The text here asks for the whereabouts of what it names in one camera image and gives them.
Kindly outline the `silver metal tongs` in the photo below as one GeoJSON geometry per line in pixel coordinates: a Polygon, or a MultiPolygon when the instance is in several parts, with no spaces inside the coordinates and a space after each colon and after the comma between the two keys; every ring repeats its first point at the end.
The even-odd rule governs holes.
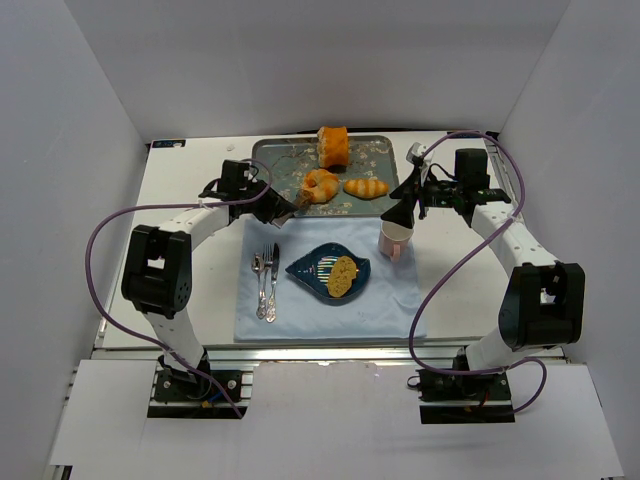
{"type": "Polygon", "coordinates": [[[304,212],[311,205],[313,194],[310,190],[300,189],[293,201],[288,201],[279,196],[276,200],[273,218],[270,224],[281,228],[289,219],[294,218],[298,212],[304,212]]]}

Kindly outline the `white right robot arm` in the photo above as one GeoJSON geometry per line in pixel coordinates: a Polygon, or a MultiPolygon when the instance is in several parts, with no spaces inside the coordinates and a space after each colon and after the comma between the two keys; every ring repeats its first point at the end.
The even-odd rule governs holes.
{"type": "Polygon", "coordinates": [[[397,203],[382,221],[410,230],[430,208],[453,209],[482,237],[509,277],[497,327],[463,349],[462,370],[500,371],[530,353],[577,342],[584,310],[582,267],[560,261],[519,221],[511,198],[490,185],[485,150],[457,150],[454,172],[446,180],[432,173],[431,158],[426,146],[411,146],[412,172],[392,192],[397,203]]]}

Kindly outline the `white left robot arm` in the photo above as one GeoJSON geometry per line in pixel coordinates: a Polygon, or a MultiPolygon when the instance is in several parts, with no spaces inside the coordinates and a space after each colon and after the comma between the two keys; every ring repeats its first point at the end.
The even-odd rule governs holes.
{"type": "Polygon", "coordinates": [[[298,210],[259,180],[258,172],[253,161],[226,160],[220,177],[199,194],[201,203],[159,226],[138,225],[131,233],[122,295],[142,313],[162,343],[161,365],[189,382],[194,369],[204,369],[205,356],[187,312],[193,251],[244,214],[280,227],[298,210]],[[206,199],[220,204],[207,206],[206,199]]]}

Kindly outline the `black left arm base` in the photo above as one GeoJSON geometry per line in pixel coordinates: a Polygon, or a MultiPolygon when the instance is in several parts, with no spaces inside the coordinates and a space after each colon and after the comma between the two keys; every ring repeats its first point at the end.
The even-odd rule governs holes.
{"type": "Polygon", "coordinates": [[[238,420],[227,394],[244,415],[249,405],[248,375],[241,370],[212,370],[220,388],[198,377],[189,382],[160,366],[152,383],[147,417],[150,419],[238,420]]]}

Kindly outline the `herb bread slice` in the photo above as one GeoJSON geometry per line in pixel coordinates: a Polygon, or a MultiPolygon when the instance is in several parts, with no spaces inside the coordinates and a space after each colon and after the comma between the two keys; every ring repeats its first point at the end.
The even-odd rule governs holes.
{"type": "Polygon", "coordinates": [[[358,267],[351,257],[339,257],[333,265],[327,281],[329,295],[332,298],[343,297],[351,289],[357,274],[358,267]]]}

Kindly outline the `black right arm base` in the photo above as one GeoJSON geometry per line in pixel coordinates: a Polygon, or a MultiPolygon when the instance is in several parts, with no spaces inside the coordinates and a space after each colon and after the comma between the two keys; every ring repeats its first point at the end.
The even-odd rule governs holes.
{"type": "Polygon", "coordinates": [[[418,394],[423,425],[515,422],[504,371],[465,376],[419,369],[407,379],[406,386],[418,394]]]}

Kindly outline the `round orange croissant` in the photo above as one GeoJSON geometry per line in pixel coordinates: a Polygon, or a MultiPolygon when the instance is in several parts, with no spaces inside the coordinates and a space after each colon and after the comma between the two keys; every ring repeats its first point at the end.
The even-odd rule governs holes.
{"type": "Polygon", "coordinates": [[[312,204],[330,201],[339,191],[339,178],[326,169],[314,169],[306,174],[302,192],[312,204]]]}

